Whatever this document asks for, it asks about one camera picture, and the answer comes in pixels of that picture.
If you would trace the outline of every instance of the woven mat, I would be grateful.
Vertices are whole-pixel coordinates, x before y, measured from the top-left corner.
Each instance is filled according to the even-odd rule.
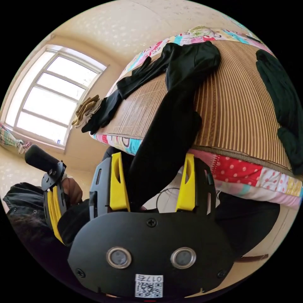
[[[256,68],[257,47],[233,41],[212,43],[222,61],[217,72],[201,85],[195,108],[203,126],[194,149],[259,164],[287,175],[291,166],[278,139],[272,100]],[[145,136],[167,93],[165,74],[143,85],[124,100],[108,126],[98,133],[123,137]]]

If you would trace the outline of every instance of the hand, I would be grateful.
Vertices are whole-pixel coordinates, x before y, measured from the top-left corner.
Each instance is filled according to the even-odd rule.
[[[70,204],[75,205],[82,202],[82,189],[73,178],[66,178],[62,181],[62,187],[65,194],[70,198]]]

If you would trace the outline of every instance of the yellow clip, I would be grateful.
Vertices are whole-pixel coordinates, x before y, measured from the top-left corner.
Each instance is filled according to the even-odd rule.
[[[111,160],[110,208],[130,211],[120,152],[113,154]]]
[[[53,188],[53,191],[47,193],[47,204],[55,237],[63,243],[57,227],[58,221],[61,218],[57,186]]]
[[[195,190],[194,155],[186,154],[176,211],[193,211],[195,208]]]

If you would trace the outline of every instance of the brown strap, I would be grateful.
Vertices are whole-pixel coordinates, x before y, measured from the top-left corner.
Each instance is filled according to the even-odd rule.
[[[241,257],[240,259],[236,260],[236,263],[247,263],[247,262],[255,262],[267,259],[269,257],[268,253],[262,256],[253,256],[253,257]]]

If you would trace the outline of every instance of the bed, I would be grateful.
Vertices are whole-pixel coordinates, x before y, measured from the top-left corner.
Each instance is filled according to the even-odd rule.
[[[131,74],[147,56],[156,60],[166,43],[212,41],[222,61],[216,73],[195,94],[203,125],[189,152],[206,162],[217,190],[245,199],[270,201],[297,209],[303,197],[302,176],[293,176],[277,137],[272,100],[256,69],[256,51],[271,51],[256,37],[221,29],[196,27],[156,43],[126,66]],[[167,92],[162,74],[124,100],[114,119],[92,135],[102,143],[135,155]],[[108,95],[116,89],[114,84]],[[169,134],[159,134],[170,142]]]

